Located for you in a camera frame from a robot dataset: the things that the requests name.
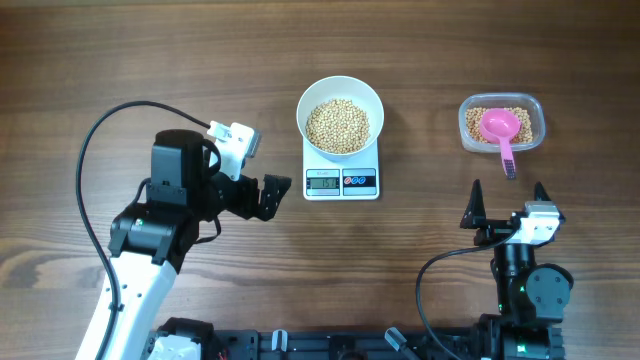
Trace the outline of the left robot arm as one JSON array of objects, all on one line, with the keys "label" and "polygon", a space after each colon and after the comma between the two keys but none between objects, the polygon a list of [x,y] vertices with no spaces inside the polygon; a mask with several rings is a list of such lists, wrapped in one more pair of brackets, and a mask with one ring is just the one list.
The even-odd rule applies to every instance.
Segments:
[{"label": "left robot arm", "polygon": [[77,353],[80,359],[138,359],[165,297],[190,248],[203,242],[199,225],[217,223],[223,211],[268,221],[291,186],[288,177],[233,181],[218,165],[206,166],[215,145],[190,130],[157,133],[151,175],[113,220],[110,271]]}]

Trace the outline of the pink plastic scoop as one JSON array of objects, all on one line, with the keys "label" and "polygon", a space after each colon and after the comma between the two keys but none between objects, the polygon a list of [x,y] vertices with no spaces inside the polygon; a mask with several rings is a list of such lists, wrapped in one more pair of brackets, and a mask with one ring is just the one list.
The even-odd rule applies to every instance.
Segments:
[{"label": "pink plastic scoop", "polygon": [[500,150],[503,170],[508,180],[516,179],[516,166],[511,147],[511,140],[520,131],[521,122],[509,110],[491,108],[480,121],[481,135],[490,143],[497,144]]}]

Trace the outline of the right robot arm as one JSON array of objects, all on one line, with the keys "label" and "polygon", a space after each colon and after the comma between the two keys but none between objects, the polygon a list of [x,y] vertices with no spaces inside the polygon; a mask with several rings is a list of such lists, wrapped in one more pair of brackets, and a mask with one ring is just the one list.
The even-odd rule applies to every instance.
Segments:
[{"label": "right robot arm", "polygon": [[473,182],[460,227],[476,232],[474,248],[491,250],[499,313],[483,314],[472,327],[465,355],[471,359],[563,359],[561,330],[574,278],[555,264],[539,264],[535,250],[555,240],[565,216],[541,183],[534,199],[507,220],[486,217],[481,183]]}]

